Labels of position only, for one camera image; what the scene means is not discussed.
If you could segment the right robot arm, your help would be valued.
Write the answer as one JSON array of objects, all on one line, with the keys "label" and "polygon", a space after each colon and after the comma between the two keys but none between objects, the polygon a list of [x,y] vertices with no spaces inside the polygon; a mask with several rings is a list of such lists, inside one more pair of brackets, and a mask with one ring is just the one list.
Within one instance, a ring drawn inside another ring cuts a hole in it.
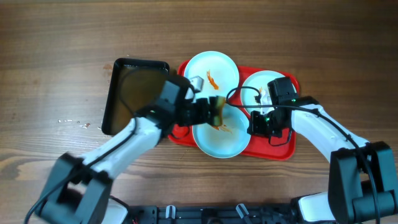
[{"label": "right robot arm", "polygon": [[255,91],[249,134],[279,138],[288,129],[310,141],[330,163],[328,190],[297,200],[302,222],[379,223],[397,214],[396,166],[386,143],[348,131],[311,96],[299,97],[288,77]]}]

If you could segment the green sponge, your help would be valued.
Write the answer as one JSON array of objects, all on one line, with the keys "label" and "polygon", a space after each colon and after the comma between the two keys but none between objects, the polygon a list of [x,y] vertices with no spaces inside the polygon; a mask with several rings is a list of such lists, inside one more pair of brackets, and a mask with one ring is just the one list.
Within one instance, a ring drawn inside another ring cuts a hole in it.
[{"label": "green sponge", "polygon": [[215,104],[213,109],[213,125],[221,126],[223,124],[223,108],[226,103],[226,98],[222,96],[215,97]]}]

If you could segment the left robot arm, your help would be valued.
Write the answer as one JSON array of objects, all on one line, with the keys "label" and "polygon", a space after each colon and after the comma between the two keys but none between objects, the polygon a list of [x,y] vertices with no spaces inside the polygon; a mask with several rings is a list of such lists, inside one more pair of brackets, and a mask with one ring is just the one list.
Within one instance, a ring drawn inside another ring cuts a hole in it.
[{"label": "left robot arm", "polygon": [[202,89],[200,77],[170,76],[160,84],[160,93],[134,112],[127,126],[108,142],[78,157],[62,154],[24,223],[32,215],[47,223],[125,223],[128,207],[111,198],[114,180],[155,148],[174,125],[222,125],[225,98],[196,98]]}]

